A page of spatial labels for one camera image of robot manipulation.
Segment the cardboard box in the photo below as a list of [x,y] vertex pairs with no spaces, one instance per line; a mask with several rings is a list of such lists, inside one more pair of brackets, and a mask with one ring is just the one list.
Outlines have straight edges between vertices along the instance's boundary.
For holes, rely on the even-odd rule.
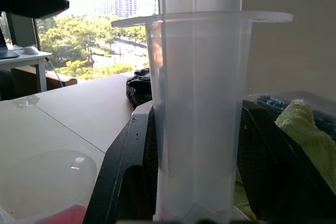
[[[24,66],[12,69],[15,92],[19,95],[31,95],[37,93],[36,69],[31,66]],[[63,87],[77,84],[77,79],[58,73]],[[61,84],[54,72],[47,71],[47,89],[61,88]]]

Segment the green towel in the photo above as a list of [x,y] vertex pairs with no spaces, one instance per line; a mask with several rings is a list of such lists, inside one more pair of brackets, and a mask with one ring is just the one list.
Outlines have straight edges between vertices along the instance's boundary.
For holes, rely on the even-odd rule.
[[336,146],[332,138],[317,129],[312,109],[304,100],[293,100],[275,124],[297,142],[323,179],[336,194]]

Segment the cable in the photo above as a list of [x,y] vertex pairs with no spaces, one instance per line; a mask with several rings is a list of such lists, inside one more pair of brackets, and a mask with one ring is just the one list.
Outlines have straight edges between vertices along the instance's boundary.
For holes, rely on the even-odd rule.
[[61,79],[59,78],[59,76],[58,76],[58,74],[57,74],[57,72],[56,72],[56,69],[54,68],[53,64],[50,62],[50,60],[49,60],[48,57],[46,57],[45,59],[46,59],[46,61],[51,65],[52,69],[54,70],[54,72],[55,72],[55,74],[56,74],[56,76],[57,76],[57,78],[58,78],[58,80],[59,80],[59,83],[61,83],[61,87],[63,88],[63,84],[62,84],[62,82],[61,82]]

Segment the yellow-green cloth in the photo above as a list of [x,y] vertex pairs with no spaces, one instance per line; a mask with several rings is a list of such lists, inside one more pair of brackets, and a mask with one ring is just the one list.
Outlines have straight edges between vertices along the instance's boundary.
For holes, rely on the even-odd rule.
[[[304,100],[293,100],[278,116],[275,124],[297,142],[323,179],[336,194],[336,146],[334,140],[314,123],[312,109]],[[236,173],[235,206],[256,220],[245,193],[240,173]]]

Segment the white wall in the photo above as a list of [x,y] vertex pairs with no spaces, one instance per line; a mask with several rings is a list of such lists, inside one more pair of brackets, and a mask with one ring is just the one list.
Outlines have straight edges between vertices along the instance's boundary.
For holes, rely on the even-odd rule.
[[245,94],[303,90],[336,101],[336,0],[243,0],[243,10],[294,14],[255,24]]

